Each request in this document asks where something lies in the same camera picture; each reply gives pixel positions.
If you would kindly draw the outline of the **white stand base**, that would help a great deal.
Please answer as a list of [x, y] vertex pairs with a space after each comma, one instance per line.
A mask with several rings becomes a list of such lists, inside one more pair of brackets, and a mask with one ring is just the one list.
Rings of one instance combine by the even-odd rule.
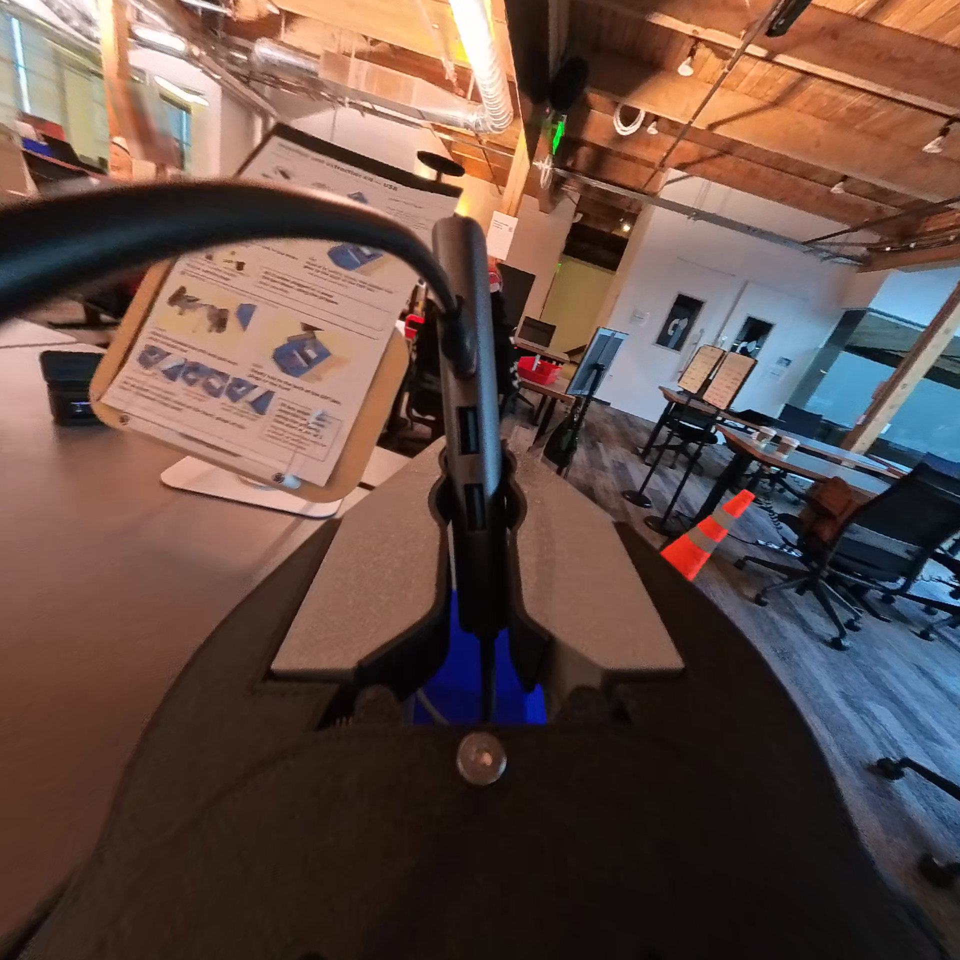
[[217, 465], [184, 457], [160, 475], [170, 490], [222, 500], [308, 520], [324, 521], [339, 512], [342, 501], [312, 502], [294, 493], [238, 476]]

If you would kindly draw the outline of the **orange traffic cone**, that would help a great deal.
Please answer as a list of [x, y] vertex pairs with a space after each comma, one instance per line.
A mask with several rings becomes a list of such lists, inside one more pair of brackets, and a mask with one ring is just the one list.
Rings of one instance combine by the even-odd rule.
[[664, 546], [659, 556], [686, 581], [694, 581], [713, 556], [714, 550], [754, 501], [753, 492], [740, 491], [726, 503], [717, 506], [707, 518]]

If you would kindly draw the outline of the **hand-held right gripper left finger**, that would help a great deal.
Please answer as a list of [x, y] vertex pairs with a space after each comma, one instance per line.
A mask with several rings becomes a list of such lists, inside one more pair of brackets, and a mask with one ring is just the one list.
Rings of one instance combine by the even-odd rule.
[[410, 697], [450, 646], [448, 522], [436, 440], [343, 517], [270, 673]]

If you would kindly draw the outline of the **wooden table with paper cups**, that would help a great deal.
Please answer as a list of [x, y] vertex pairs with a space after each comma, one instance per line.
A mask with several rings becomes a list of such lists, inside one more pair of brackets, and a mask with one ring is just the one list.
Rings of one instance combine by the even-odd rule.
[[907, 475], [907, 472], [882, 464], [862, 464], [846, 457], [817, 455], [803, 446], [781, 453], [775, 443], [760, 443], [747, 432], [725, 425], [719, 426], [717, 431], [724, 436], [730, 450], [745, 457], [748, 464], [757, 463], [768, 471], [798, 476], [811, 482], [837, 477], [868, 496], [882, 493]]

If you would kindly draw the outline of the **blue plastic bin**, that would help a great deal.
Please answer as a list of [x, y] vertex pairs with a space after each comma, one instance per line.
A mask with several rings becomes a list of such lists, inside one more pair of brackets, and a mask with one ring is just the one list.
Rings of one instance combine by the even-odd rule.
[[[461, 629], [456, 590], [451, 592], [449, 648], [438, 672], [422, 689], [430, 707], [417, 695], [413, 701], [413, 723], [438, 725], [442, 721], [466, 726], [480, 720], [481, 648], [478, 639]], [[508, 726], [542, 726], [547, 722], [543, 690], [523, 690], [509, 651], [506, 630], [498, 633], [495, 651], [495, 710], [493, 723]]]

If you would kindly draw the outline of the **tan text board on stand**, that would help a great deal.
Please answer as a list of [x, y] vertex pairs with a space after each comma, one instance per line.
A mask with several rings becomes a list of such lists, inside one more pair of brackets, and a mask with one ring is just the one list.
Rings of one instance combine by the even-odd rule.
[[702, 401], [718, 410], [730, 409], [756, 366], [753, 356], [725, 352], [702, 393]]
[[718, 346], [699, 346], [678, 378], [678, 390], [690, 395], [701, 395], [711, 383], [715, 371], [726, 355], [727, 352]]

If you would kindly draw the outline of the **row of black office chairs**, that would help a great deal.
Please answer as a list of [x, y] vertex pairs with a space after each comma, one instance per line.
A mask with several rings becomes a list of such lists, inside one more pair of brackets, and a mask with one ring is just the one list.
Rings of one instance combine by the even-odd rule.
[[796, 537], [797, 564], [744, 556], [735, 567], [754, 566], [776, 575], [753, 595], [766, 607], [776, 592], [811, 594], [831, 621], [830, 648], [849, 648], [864, 615], [882, 615], [867, 603], [870, 593], [903, 599], [945, 614], [958, 628], [958, 601], [925, 598], [914, 591], [926, 565], [958, 536], [958, 480], [920, 463], [879, 494], [865, 500], [846, 481], [831, 477], [815, 483], [798, 515], [781, 518]]

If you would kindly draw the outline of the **grey panel on stand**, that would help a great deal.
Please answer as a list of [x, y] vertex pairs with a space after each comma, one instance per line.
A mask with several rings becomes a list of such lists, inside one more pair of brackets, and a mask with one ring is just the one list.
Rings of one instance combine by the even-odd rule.
[[625, 331], [598, 326], [570, 378], [565, 395], [574, 399], [595, 397], [628, 338], [629, 333]]

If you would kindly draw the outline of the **grey USB hub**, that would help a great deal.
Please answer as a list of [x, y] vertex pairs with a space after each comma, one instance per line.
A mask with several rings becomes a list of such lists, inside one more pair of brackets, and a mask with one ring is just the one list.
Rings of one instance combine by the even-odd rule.
[[442, 219], [438, 370], [444, 447], [428, 504], [457, 593], [460, 628], [493, 647], [509, 623], [507, 501], [486, 241], [473, 219]]

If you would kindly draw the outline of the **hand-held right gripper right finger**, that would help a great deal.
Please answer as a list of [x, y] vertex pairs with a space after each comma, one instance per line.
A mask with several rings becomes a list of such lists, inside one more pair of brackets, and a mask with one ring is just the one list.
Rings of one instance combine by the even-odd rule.
[[548, 710], [576, 690], [676, 679], [685, 663], [615, 522], [534, 455], [507, 486], [510, 658]]

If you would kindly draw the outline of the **dark wall picture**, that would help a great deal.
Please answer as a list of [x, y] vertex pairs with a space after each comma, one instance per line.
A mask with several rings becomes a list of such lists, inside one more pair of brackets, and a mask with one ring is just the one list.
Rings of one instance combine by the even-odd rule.
[[655, 345], [674, 353], [681, 352], [691, 330], [696, 327], [704, 306], [702, 299], [678, 293], [656, 335]]

